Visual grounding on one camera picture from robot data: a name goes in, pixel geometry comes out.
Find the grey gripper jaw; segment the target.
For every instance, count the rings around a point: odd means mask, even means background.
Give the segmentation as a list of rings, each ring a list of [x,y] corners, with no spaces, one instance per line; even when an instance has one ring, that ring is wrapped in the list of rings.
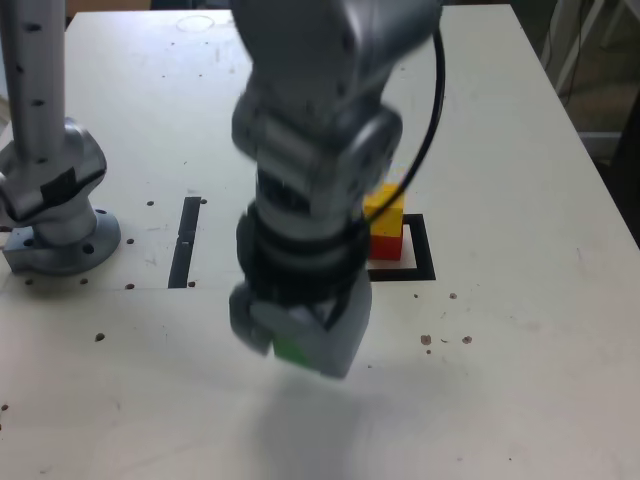
[[[370,282],[358,279],[336,299],[290,307],[258,301],[251,315],[271,332],[278,359],[342,379],[368,326],[371,303]]]
[[[255,321],[250,312],[252,291],[248,284],[239,284],[229,297],[231,330],[250,350],[267,356],[272,345],[272,334]]]

